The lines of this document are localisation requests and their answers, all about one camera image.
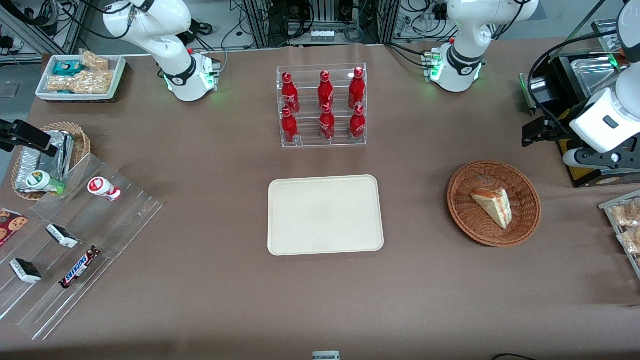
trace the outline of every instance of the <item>red bottle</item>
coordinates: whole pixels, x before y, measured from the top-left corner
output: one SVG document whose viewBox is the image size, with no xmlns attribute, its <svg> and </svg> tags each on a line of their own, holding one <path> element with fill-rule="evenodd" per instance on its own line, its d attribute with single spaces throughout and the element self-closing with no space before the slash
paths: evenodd
<svg viewBox="0 0 640 360">
<path fill-rule="evenodd" d="M 298 88 L 291 79 L 290 72 L 282 74 L 282 99 L 286 106 L 290 107 L 296 114 L 300 112 L 300 100 L 298 99 Z"/>
<path fill-rule="evenodd" d="M 335 136 L 335 117 L 331 113 L 331 104 L 322 105 L 320 114 L 320 137 L 323 140 L 333 140 Z"/>
<path fill-rule="evenodd" d="M 354 114 L 351 117 L 349 125 L 349 138 L 353 142 L 361 142 L 364 138 L 364 130 L 367 126 L 367 119 L 364 117 L 364 107 L 361 104 L 356 105 Z"/>
<path fill-rule="evenodd" d="M 366 87 L 364 79 L 364 69 L 357 67 L 353 71 L 353 79 L 349 85 L 349 109 L 353 109 L 357 104 L 362 104 L 364 99 L 364 88 Z"/>
<path fill-rule="evenodd" d="M 331 85 L 327 70 L 320 72 L 320 86 L 318 87 L 318 105 L 322 108 L 324 104 L 333 105 L 333 85 Z"/>
<path fill-rule="evenodd" d="M 284 140 L 288 143 L 298 143 L 300 135 L 298 134 L 298 122 L 291 115 L 290 108 L 282 109 L 282 131 L 284 132 Z"/>
</svg>

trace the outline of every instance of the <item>table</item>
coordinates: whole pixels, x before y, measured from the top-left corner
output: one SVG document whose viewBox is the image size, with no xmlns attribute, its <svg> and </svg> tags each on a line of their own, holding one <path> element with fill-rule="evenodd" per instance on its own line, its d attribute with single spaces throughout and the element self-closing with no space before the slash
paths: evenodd
<svg viewBox="0 0 640 360">
<path fill-rule="evenodd" d="M 557 39 L 498 41 L 476 84 L 450 94 L 383 46 L 232 53 L 220 90 L 176 100 L 151 57 L 116 104 L 36 100 L 32 124 L 83 127 L 93 153 L 166 206 L 46 341 L 3 325 L 3 359 L 622 359 L 640 354 L 639 282 L 596 205 L 635 186 L 573 189 L 557 147 L 523 149 L 518 74 Z M 430 49 L 431 44 L 418 45 Z M 366 61 L 369 143 L 282 149 L 278 65 Z M 449 216 L 462 164 L 509 163 L 543 204 L 536 234 L 493 249 Z M 275 179 L 371 174 L 378 252 L 274 257 Z M 32 203 L 1 189 L 3 206 Z"/>
</svg>

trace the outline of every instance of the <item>round wicker basket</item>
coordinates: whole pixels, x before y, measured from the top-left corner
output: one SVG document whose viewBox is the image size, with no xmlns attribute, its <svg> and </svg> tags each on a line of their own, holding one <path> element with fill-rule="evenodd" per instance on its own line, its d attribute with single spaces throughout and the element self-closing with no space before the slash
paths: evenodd
<svg viewBox="0 0 640 360">
<path fill-rule="evenodd" d="M 80 160 L 82 160 L 83 157 L 85 157 L 87 154 L 89 154 L 91 152 L 91 141 L 89 141 L 89 138 L 86 136 L 86 134 L 84 133 L 84 131 L 82 131 L 82 128 L 79 127 L 78 125 L 75 125 L 73 123 L 70 122 L 57 122 L 55 124 L 51 124 L 51 125 L 47 125 L 44 128 L 40 129 L 42 131 L 49 131 L 49 130 L 59 130 L 59 131 L 67 131 L 69 132 L 71 135 L 74 136 L 74 150 L 73 150 L 73 155 L 71 158 L 71 165 L 69 166 L 69 168 L 73 168 L 74 166 L 76 166 Z M 42 197 L 44 196 L 45 193 L 42 192 L 38 192 L 38 193 L 22 193 L 19 192 L 15 189 L 15 180 L 18 176 L 18 169 L 20 168 L 20 158 L 18 158 L 18 160 L 15 162 L 15 166 L 13 167 L 13 171 L 11 174 L 11 185 L 13 186 L 13 189 L 15 191 L 15 193 L 25 199 L 25 200 L 30 200 L 30 201 L 38 201 L 40 199 L 42 199 Z"/>
<path fill-rule="evenodd" d="M 503 229 L 471 197 L 479 188 L 507 191 L 513 219 Z M 494 247 L 523 243 L 540 224 L 542 205 L 533 184 L 516 168 L 481 160 L 462 166 L 451 177 L 447 203 L 453 220 L 473 240 Z"/>
</svg>

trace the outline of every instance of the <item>acrylic display rack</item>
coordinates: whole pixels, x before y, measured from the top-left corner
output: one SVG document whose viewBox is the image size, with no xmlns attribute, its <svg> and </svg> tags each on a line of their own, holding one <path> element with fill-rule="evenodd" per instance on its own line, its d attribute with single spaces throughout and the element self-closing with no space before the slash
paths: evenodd
<svg viewBox="0 0 640 360">
<path fill-rule="evenodd" d="M 346 63 L 333 65 L 299 65 L 299 66 L 279 66 L 276 72 L 276 96 L 278 100 L 278 123 L 280 124 L 280 141 L 282 147 L 326 147 L 335 145 L 361 146 L 367 144 L 367 130 L 364 138 L 359 142 L 354 142 L 349 138 L 349 124 L 353 116 L 353 110 L 349 108 L 349 84 L 353 79 L 353 70 L 356 67 L 364 69 L 364 81 L 367 83 L 366 63 Z M 335 137 L 327 141 L 320 137 L 320 109 L 318 103 L 318 85 L 320 85 L 320 72 L 327 70 L 331 75 L 333 85 L 333 116 L 335 117 Z M 298 121 L 298 133 L 300 141 L 298 143 L 288 143 L 282 131 L 282 74 L 290 72 L 293 83 L 298 88 L 300 99 L 300 112 L 296 117 Z M 365 87 L 362 106 L 367 117 L 367 127 L 369 117 L 367 113 L 367 88 Z"/>
<path fill-rule="evenodd" d="M 102 176 L 122 190 L 110 202 L 90 194 L 86 186 Z M 32 339 L 45 339 L 65 315 L 93 286 L 115 259 L 162 208 L 162 204 L 105 165 L 94 155 L 85 156 L 64 179 L 66 192 L 45 195 L 28 214 L 29 222 L 0 248 L 0 319 L 17 323 Z M 64 227 L 79 243 L 69 249 L 45 230 L 49 224 Z M 96 246 L 102 254 L 69 289 L 58 281 Z M 9 262 L 21 258 L 32 262 L 42 280 L 29 284 L 18 279 Z"/>
</svg>

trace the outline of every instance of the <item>white robotic arm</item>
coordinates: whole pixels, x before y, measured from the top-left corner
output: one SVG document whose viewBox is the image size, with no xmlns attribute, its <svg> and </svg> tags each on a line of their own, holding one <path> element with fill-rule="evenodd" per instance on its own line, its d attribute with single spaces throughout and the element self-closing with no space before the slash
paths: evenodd
<svg viewBox="0 0 640 360">
<path fill-rule="evenodd" d="M 640 133 L 640 0 L 629 1 L 620 12 L 618 38 L 631 66 L 614 86 L 594 94 L 582 114 L 569 124 L 599 153 L 612 151 Z"/>
<path fill-rule="evenodd" d="M 131 3 L 129 11 L 122 9 Z M 176 35 L 189 30 L 191 13 L 182 0 L 127 0 L 109 5 L 103 15 L 109 32 L 122 37 L 151 54 L 164 72 L 175 96 L 195 101 L 216 87 L 212 60 L 201 54 L 189 54 Z"/>
<path fill-rule="evenodd" d="M 462 92 L 477 79 L 484 54 L 493 40 L 489 24 L 504 25 L 527 20 L 539 0 L 449 0 L 447 12 L 458 27 L 452 44 L 434 48 L 439 54 L 430 80 L 450 92 Z"/>
</svg>

